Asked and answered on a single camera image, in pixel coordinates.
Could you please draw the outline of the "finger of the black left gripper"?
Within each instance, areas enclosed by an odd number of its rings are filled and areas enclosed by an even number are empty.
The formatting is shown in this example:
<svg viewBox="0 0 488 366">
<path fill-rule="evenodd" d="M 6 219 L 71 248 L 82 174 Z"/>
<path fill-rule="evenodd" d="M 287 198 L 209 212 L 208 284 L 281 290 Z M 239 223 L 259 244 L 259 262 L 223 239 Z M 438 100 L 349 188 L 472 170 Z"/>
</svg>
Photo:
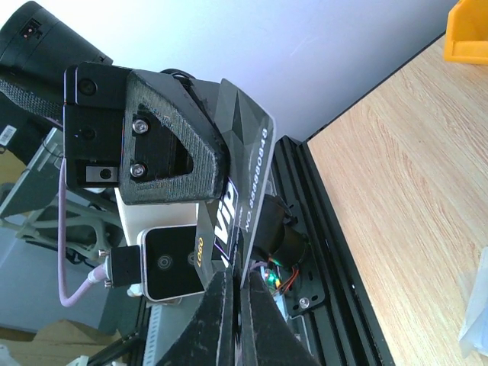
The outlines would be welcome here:
<svg viewBox="0 0 488 366">
<path fill-rule="evenodd" d="M 161 72 L 130 72 L 118 187 L 125 204 L 222 195 L 230 156 L 214 122 L 219 88 Z"/>
</svg>

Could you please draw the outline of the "beige leather card holder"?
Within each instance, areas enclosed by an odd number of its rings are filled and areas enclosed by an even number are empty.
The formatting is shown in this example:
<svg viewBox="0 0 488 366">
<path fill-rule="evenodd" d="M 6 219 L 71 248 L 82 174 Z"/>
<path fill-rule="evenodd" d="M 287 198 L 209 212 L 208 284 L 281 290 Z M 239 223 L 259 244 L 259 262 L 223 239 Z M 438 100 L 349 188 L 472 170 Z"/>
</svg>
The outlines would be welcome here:
<svg viewBox="0 0 488 366">
<path fill-rule="evenodd" d="M 471 352 L 487 356 L 487 247 L 480 255 L 458 343 L 464 358 Z"/>
</svg>

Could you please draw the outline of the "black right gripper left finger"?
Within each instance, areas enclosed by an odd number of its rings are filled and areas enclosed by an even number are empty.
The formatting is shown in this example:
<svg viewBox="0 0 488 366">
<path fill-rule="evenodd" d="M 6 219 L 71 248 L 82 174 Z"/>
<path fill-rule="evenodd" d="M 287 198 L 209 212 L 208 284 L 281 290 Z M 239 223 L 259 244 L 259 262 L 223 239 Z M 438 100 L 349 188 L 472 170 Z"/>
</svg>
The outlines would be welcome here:
<svg viewBox="0 0 488 366">
<path fill-rule="evenodd" d="M 199 307 L 158 365 L 233 365 L 235 357 L 234 283 L 231 271 L 216 273 Z"/>
</svg>

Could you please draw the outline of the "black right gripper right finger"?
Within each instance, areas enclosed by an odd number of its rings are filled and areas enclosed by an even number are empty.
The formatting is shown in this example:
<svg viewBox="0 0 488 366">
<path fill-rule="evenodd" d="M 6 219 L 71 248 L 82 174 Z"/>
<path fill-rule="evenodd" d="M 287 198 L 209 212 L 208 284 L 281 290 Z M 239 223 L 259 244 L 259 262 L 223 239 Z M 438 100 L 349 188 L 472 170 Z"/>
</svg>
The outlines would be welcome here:
<svg viewBox="0 0 488 366">
<path fill-rule="evenodd" d="M 246 274 L 240 291 L 244 365 L 318 365 L 287 326 L 259 273 Z"/>
</svg>

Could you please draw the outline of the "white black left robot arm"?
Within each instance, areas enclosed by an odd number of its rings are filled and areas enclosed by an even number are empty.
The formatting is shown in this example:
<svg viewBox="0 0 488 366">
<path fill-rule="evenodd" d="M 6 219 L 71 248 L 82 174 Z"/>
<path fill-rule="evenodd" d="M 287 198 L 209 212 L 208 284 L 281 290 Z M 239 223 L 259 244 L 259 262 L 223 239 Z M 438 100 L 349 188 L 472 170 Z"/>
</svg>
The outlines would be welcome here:
<svg viewBox="0 0 488 366">
<path fill-rule="evenodd" d="M 117 188 L 125 204 L 213 201 L 230 168 L 208 95 L 218 84 L 110 57 L 36 2 L 1 29 L 1 90 L 61 124 L 72 189 Z"/>
</svg>

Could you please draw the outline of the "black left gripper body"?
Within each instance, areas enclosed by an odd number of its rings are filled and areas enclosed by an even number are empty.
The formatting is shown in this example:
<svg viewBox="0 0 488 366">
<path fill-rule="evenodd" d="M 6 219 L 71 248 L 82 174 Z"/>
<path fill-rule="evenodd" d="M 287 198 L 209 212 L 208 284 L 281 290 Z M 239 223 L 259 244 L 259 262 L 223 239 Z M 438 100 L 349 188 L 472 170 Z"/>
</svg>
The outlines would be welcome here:
<svg viewBox="0 0 488 366">
<path fill-rule="evenodd" d="M 66 69 L 63 134 L 69 188 L 117 186 L 130 72 L 101 63 Z"/>
</svg>

